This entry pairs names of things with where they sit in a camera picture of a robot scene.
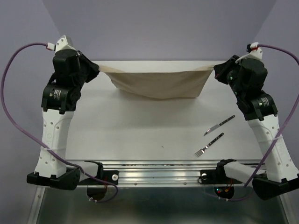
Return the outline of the beige cloth napkin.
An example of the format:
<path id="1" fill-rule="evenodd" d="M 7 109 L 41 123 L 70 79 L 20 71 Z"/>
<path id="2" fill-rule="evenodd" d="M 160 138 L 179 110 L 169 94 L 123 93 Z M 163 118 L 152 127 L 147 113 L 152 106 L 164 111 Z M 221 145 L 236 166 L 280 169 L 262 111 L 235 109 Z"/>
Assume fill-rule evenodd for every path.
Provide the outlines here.
<path id="1" fill-rule="evenodd" d="M 213 70 L 210 65 L 178 72 L 125 72 L 100 66 L 119 90 L 159 100 L 197 98 Z"/>

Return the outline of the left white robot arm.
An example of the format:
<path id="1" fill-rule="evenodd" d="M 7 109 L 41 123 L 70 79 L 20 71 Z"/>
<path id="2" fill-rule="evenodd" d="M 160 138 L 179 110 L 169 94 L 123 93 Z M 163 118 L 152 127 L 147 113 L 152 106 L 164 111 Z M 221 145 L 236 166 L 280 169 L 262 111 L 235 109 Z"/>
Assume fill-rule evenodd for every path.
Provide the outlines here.
<path id="1" fill-rule="evenodd" d="M 53 57 L 54 73 L 43 90 L 43 136 L 39 160 L 27 183 L 74 190 L 80 170 L 66 162 L 69 127 L 85 83 L 99 74 L 99 66 L 80 51 L 63 49 Z"/>

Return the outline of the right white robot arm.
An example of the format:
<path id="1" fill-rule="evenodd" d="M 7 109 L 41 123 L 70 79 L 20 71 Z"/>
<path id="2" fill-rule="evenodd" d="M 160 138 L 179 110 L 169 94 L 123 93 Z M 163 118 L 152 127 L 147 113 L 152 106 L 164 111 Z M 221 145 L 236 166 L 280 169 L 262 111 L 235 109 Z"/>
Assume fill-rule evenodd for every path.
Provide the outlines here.
<path id="1" fill-rule="evenodd" d="M 215 177 L 220 182 L 235 179 L 253 188 L 262 200 L 268 200 L 298 189 L 299 170 L 292 162 L 279 125 L 274 99 L 262 90 L 268 71 L 254 58 L 231 57 L 214 66 L 215 79 L 229 85 L 236 104 L 252 129 L 263 158 L 261 165 L 251 168 L 237 160 L 221 160 Z"/>

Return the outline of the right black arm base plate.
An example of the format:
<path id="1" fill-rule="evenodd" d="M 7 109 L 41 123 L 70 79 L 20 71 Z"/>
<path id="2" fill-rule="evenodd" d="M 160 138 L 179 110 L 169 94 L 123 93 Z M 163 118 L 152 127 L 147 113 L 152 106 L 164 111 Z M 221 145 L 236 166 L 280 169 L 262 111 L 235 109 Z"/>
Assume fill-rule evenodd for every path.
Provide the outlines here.
<path id="1" fill-rule="evenodd" d="M 200 176 L 198 177 L 198 183 L 207 184 L 227 184 L 231 182 L 231 179 L 226 176 L 224 166 L 234 162 L 234 159 L 221 160 L 217 163 L 215 169 L 200 170 Z"/>

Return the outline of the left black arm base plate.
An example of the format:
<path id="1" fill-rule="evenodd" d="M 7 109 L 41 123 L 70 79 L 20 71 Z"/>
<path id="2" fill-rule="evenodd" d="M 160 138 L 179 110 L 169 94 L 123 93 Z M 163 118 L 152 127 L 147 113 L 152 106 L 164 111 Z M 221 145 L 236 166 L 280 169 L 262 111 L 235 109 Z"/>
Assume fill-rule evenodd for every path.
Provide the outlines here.
<path id="1" fill-rule="evenodd" d="M 95 178 L 113 183 L 115 185 L 118 184 L 119 171 L 115 169 L 109 170 L 104 168 L 103 164 L 100 161 L 84 161 L 79 163 L 79 165 L 83 168 L 84 171 Z M 103 185 L 103 183 L 98 182 L 84 175 L 83 173 L 80 173 L 80 181 L 78 185 Z"/>

